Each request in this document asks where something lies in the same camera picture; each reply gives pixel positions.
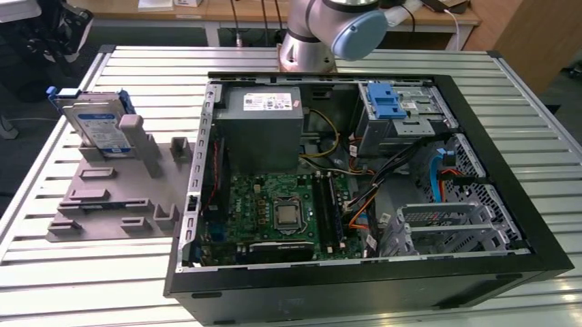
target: blue plastic latch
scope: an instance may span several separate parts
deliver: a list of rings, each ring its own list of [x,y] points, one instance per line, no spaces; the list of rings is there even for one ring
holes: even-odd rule
[[[393,90],[393,85],[386,83],[370,83],[367,85],[367,95],[372,102],[376,119],[405,119],[407,112],[401,108],[398,94]]]

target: wire bundle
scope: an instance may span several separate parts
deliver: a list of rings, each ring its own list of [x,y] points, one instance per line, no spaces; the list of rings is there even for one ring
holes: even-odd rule
[[[459,172],[457,169],[446,169],[441,172],[441,175],[442,174],[462,175],[462,172]],[[441,192],[441,201],[445,202],[446,201],[446,199],[445,199],[446,194],[445,194],[445,180],[443,179],[441,179],[438,181],[438,191]]]

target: orange wire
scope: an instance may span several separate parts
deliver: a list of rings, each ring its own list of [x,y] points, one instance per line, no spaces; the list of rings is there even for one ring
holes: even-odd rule
[[[446,174],[447,172],[451,172],[455,175],[461,175],[462,174],[457,169],[446,169],[441,173]]]
[[[362,227],[360,225],[355,225],[354,223],[355,223],[355,220],[358,219],[358,217],[360,216],[360,214],[363,213],[366,207],[370,205],[370,203],[372,203],[372,200],[374,200],[376,194],[378,194],[378,192],[374,193],[372,197],[366,201],[366,203],[360,207],[360,210],[358,210],[358,212],[355,213],[352,220],[350,220],[350,224],[348,224],[350,228]]]
[[[446,174],[447,172],[451,172],[455,175],[462,175],[463,173],[459,172],[457,169],[446,169],[441,173]],[[441,191],[441,201],[445,202],[445,181],[438,181],[438,190]]]

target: yellow wire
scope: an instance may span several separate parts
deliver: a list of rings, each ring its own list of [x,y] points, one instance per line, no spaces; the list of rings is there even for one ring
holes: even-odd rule
[[[299,155],[299,157],[302,158],[318,158],[318,157],[324,157],[326,155],[328,155],[330,153],[332,153],[335,151],[335,149],[338,148],[339,145],[339,133],[338,133],[338,129],[335,128],[334,123],[331,122],[331,120],[327,118],[327,116],[324,114],[320,113],[320,111],[315,110],[315,109],[310,109],[310,111],[314,111],[319,114],[319,116],[324,119],[324,121],[330,124],[331,128],[334,129],[334,133],[335,133],[335,142],[334,142],[334,146],[331,147],[330,150],[327,150],[326,152],[322,153],[314,153],[314,154],[304,154],[304,155]]]

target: red wire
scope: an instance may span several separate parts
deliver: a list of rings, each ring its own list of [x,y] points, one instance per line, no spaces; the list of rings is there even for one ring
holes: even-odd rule
[[[210,194],[207,205],[204,206],[204,209],[202,209],[202,212],[204,212],[208,209],[210,203],[215,197],[216,189],[219,188],[219,165],[218,165],[218,156],[219,156],[219,142],[215,141],[215,156],[214,156],[214,169],[215,169],[215,187],[212,188],[212,193]]]

